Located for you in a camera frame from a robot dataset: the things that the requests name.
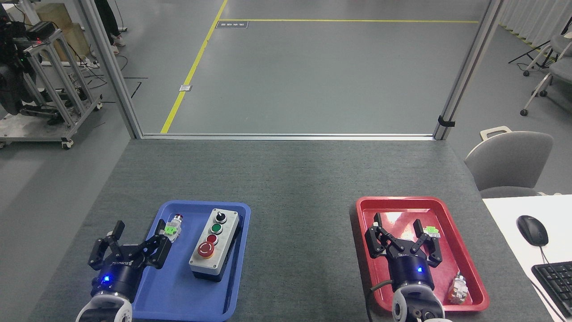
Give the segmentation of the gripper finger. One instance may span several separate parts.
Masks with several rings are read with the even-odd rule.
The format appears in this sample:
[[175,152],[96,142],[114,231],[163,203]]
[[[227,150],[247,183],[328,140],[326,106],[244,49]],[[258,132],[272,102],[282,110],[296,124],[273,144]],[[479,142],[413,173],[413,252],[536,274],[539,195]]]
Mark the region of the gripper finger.
[[365,241],[370,258],[397,258],[403,251],[402,243],[383,228],[380,214],[374,215],[373,224],[365,232]]
[[415,231],[417,241],[412,246],[412,254],[417,254],[419,251],[421,251],[421,247],[425,246],[426,250],[428,251],[428,265],[433,268],[438,267],[442,263],[439,238],[432,237],[425,233],[420,219],[415,220],[413,223],[413,230]]
[[123,260],[125,255],[121,249],[121,245],[118,244],[120,240],[125,224],[122,220],[118,220],[114,229],[108,233],[105,237],[99,238],[94,242],[94,246],[90,253],[88,259],[88,265],[95,271],[102,269],[104,265],[104,255],[108,248],[112,252],[112,260],[119,259]]
[[163,233],[155,233],[151,238],[137,245],[134,250],[134,261],[138,267],[163,268],[172,242]]

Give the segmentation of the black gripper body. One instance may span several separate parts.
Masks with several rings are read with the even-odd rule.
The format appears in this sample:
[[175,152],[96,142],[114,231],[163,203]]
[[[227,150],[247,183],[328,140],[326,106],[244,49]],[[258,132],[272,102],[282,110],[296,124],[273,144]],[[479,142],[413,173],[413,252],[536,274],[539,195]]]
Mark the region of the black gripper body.
[[387,262],[393,292],[405,284],[422,284],[435,289],[427,255],[423,251],[415,255],[388,251]]
[[109,255],[103,262],[100,273],[92,281],[91,296],[100,292],[118,293],[134,301],[143,274],[143,260],[119,260]]

